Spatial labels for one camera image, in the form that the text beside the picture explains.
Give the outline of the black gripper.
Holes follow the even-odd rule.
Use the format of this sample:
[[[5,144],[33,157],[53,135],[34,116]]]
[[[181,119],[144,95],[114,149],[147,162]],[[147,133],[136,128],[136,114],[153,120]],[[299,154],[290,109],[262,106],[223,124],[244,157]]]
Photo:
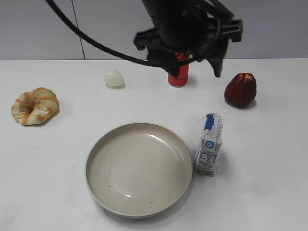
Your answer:
[[[134,45],[147,49],[147,61],[174,77],[180,66],[176,52],[188,52],[200,62],[208,59],[215,77],[220,77],[229,41],[240,42],[243,22],[235,19],[218,0],[144,0],[154,25],[138,32]]]

